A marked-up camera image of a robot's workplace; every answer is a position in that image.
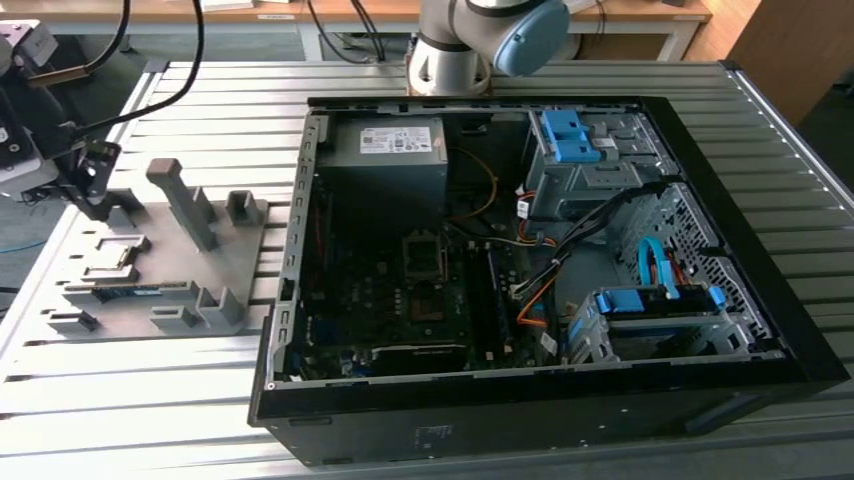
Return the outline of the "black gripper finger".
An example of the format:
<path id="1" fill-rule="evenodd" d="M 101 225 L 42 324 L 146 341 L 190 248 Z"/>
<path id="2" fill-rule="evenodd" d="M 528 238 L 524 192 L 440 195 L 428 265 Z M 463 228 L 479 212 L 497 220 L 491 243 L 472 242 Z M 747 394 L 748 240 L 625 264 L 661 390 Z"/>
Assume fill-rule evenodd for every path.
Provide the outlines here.
<path id="1" fill-rule="evenodd" d="M 116 203 L 108 192 L 108 181 L 121 154 L 118 144 L 92 141 L 76 154 L 68 173 L 69 200 L 80 212 L 93 221 L 105 221 Z"/>

